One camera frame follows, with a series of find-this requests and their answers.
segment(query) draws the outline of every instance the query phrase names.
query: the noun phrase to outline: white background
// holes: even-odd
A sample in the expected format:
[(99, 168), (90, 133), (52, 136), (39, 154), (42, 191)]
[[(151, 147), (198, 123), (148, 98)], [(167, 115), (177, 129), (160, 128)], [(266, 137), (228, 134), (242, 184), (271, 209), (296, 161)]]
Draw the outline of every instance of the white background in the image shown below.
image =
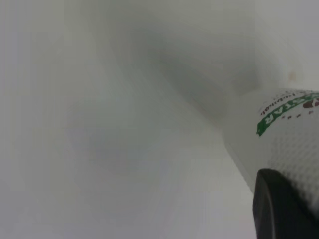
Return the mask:
[(262, 4), (1, 1), (0, 238), (255, 238), (227, 100), (317, 69), (315, 7)]

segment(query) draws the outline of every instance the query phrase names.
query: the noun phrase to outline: printed logo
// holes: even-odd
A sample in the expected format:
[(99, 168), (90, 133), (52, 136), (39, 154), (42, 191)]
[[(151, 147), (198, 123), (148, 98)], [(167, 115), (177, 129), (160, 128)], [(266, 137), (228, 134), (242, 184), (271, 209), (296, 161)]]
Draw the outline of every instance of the printed logo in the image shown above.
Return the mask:
[(315, 106), (319, 105), (319, 93), (312, 93), (309, 95), (304, 95), (301, 97), (297, 97), (295, 99), (292, 99), (288, 101), (285, 104), (282, 104), (281, 106), (277, 107), (270, 113), (268, 113), (258, 124), (257, 124), (257, 132), (259, 136), (261, 136), (266, 129), (281, 115), (283, 115), (285, 112), (293, 109), (294, 107), (303, 104), (304, 108), (313, 108)]

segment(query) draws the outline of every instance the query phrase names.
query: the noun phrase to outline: brown stain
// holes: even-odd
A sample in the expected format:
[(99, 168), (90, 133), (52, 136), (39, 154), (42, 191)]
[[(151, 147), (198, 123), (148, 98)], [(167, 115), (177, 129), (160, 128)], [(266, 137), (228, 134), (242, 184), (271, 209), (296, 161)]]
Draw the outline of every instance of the brown stain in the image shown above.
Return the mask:
[(297, 81), (297, 74), (295, 71), (291, 71), (289, 74), (288, 74), (288, 80), (290, 82), (296, 82)]
[[(315, 107), (319, 106), (319, 98), (315, 99)], [(314, 107), (314, 100), (308, 101), (303, 104), (304, 108), (313, 108)]]

